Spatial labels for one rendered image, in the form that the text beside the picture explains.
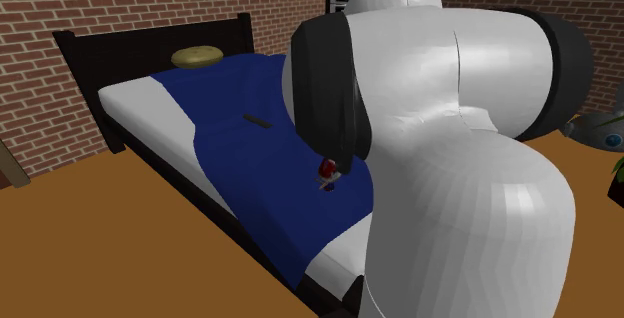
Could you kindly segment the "round olive cushion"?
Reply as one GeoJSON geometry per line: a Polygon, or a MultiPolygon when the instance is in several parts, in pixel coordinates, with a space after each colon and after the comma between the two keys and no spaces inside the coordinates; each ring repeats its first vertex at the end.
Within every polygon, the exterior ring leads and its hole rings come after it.
{"type": "Polygon", "coordinates": [[[224,58],[224,53],[214,46],[194,46],[176,51],[171,56],[174,66],[196,69],[214,65],[224,58]]]}

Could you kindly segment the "red and blue toy figure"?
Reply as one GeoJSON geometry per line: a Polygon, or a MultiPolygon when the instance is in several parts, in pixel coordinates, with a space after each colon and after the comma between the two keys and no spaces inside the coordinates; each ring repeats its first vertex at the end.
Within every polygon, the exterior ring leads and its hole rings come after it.
{"type": "Polygon", "coordinates": [[[337,170],[337,164],[328,158],[324,158],[318,168],[318,177],[316,181],[320,184],[319,188],[332,192],[335,188],[334,183],[341,177],[341,173],[337,170]]]}

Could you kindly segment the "black remote control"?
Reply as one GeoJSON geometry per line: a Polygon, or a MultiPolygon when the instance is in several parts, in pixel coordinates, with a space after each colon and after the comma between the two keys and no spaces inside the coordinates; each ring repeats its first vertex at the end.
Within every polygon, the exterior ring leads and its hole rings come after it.
{"type": "Polygon", "coordinates": [[[271,123],[269,123],[267,121],[264,121],[264,120],[262,120],[262,119],[260,119],[258,117],[250,115],[250,114],[244,114],[243,118],[245,120],[247,120],[247,121],[249,121],[249,122],[251,122],[251,123],[253,123],[255,125],[258,125],[258,126],[260,126],[262,128],[265,128],[265,129],[271,128],[273,126],[271,123]]]}

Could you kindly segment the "blue blanket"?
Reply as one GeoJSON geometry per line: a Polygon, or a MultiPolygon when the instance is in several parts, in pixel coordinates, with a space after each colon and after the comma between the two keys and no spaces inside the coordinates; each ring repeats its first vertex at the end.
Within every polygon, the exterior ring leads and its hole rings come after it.
{"type": "Polygon", "coordinates": [[[195,126],[198,163],[291,287],[313,258],[373,208],[373,184],[356,159],[332,192],[322,161],[295,132],[282,95],[282,54],[239,54],[204,68],[154,74],[195,126]],[[243,118],[271,123],[265,129],[243,118]]]}

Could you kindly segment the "green potted plant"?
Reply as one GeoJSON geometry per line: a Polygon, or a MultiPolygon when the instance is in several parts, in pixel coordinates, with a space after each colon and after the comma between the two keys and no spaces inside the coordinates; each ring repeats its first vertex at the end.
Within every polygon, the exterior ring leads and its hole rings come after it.
{"type": "Polygon", "coordinates": [[[612,169],[613,180],[607,192],[609,199],[624,208],[624,113],[596,126],[607,132],[604,145],[609,151],[621,153],[612,169]]]}

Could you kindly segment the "dark wooden bed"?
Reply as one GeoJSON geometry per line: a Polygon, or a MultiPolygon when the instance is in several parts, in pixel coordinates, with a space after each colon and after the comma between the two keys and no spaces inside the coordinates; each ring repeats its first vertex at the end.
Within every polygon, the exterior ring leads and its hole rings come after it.
{"type": "MultiPolygon", "coordinates": [[[[273,277],[281,275],[201,171],[195,127],[153,79],[172,68],[172,54],[211,45],[226,55],[254,50],[252,18],[76,36],[54,40],[112,153],[131,149],[273,277]]],[[[357,318],[370,220],[338,236],[309,265],[293,294],[319,318],[357,318]]]]}

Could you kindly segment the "tan wooden board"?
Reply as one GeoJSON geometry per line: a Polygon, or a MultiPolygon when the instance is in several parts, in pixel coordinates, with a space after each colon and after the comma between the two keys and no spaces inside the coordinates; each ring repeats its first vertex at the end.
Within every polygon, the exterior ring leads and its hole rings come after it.
{"type": "Polygon", "coordinates": [[[31,182],[26,172],[0,139],[0,189],[23,187],[31,182]]]}

